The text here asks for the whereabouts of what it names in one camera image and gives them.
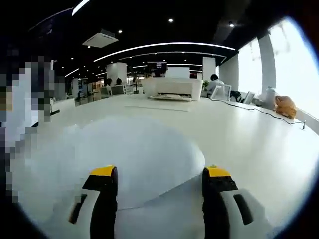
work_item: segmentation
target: black cable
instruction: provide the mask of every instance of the black cable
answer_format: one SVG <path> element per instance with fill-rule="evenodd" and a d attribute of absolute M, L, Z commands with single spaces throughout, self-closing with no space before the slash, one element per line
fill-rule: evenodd
<path fill-rule="evenodd" d="M 234 107 L 242 108 L 242 109 L 245 109 L 245 110 L 248 110 L 248 111 L 254 111 L 254 110 L 256 110 L 256 111 L 259 111 L 259 112 L 261 112 L 261 113 L 263 113 L 263 114 L 270 115 L 270 116 L 271 116 L 271 117 L 273 117 L 273 118 L 283 120 L 284 122 L 286 122 L 287 124 L 290 124 L 290 125 L 292 125 L 292 124 L 297 124 L 297 123 L 302 123 L 302 124 L 304 125 L 304 126 L 303 126 L 303 129 L 305 129 L 306 121 L 305 121 L 305 122 L 294 122 L 294 123 L 289 123 L 288 121 L 284 120 L 283 118 L 273 116 L 271 113 L 263 112 L 263 111 L 261 111 L 261 110 L 259 110 L 259 109 L 257 109 L 257 108 L 248 109 L 248 108 L 245 108 L 245 107 L 241 107 L 241 106 L 237 106 L 237 105 L 230 104 L 230 103 L 228 103 L 228 102 L 226 102 L 226 101 L 217 100 L 217 99 L 211 99 L 211 98 L 209 98 L 209 99 L 210 99 L 211 101 L 221 101 L 221 102 L 224 102 L 224 103 L 226 103 L 226 104 L 228 104 L 228 105 L 230 105 L 230 106 L 234 106 Z"/>

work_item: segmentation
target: office chair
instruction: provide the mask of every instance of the office chair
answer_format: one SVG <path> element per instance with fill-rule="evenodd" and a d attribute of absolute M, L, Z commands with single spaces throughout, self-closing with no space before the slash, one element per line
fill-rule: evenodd
<path fill-rule="evenodd" d="M 215 98 L 215 99 L 219 99 L 219 100 L 229 101 L 230 100 L 230 92 L 231 92 L 230 85 L 216 86 L 213 94 L 211 95 L 211 99 Z"/>
<path fill-rule="evenodd" d="M 107 86 L 100 87 L 100 91 L 101 91 L 101 98 L 107 98 L 112 95 L 111 91 L 109 91 Z"/>
<path fill-rule="evenodd" d="M 255 96 L 254 92 L 248 92 L 242 103 L 249 105 Z"/>
<path fill-rule="evenodd" d="M 125 94 L 124 85 L 117 85 L 111 87 L 112 96 Z"/>

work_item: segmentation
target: ceiling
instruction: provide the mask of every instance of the ceiling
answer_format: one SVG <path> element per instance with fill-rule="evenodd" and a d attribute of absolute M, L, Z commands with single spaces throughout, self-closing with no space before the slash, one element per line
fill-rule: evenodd
<path fill-rule="evenodd" d="M 71 16 L 72 8 L 80 2 L 19 2 L 20 8 L 7 19 L 8 22 L 18 22 L 15 27 L 5 29 L 7 42 L 14 42 L 25 55 L 46 55 L 54 59 L 56 75 L 65 76 L 79 68 L 68 79 L 79 74 L 81 77 L 95 76 L 103 73 L 107 64 L 116 61 L 125 62 L 128 72 L 130 67 L 142 66 L 147 61 L 201 65 L 203 56 L 215 57 L 220 65 L 290 9 L 284 1 L 273 0 L 90 0 Z M 230 21 L 235 24 L 234 28 L 229 26 Z M 82 45 L 101 29 L 114 33 L 119 41 L 104 48 Z M 127 51 L 94 62 L 124 49 L 167 42 L 209 43 L 236 50 L 202 45 L 164 45 Z M 143 67 L 135 69 L 143 72 Z M 200 66 L 190 66 L 190 69 L 200 70 Z"/>

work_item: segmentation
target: glass window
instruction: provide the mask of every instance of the glass window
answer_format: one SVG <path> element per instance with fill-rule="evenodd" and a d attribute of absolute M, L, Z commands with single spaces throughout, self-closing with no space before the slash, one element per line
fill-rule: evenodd
<path fill-rule="evenodd" d="M 282 20 L 269 30 L 276 67 L 276 91 L 319 119 L 319 76 L 313 49 L 298 25 Z"/>
<path fill-rule="evenodd" d="M 252 91 L 256 94 L 261 94 L 263 76 L 257 38 L 239 50 L 238 67 L 238 90 L 241 92 Z"/>

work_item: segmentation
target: computer monitor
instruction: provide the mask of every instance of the computer monitor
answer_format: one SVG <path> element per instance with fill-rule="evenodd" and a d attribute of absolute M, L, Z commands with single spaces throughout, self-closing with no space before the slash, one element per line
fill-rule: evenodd
<path fill-rule="evenodd" d="M 166 73 L 166 62 L 148 62 L 149 73 L 155 73 L 155 77 L 160 77 L 161 74 Z"/>

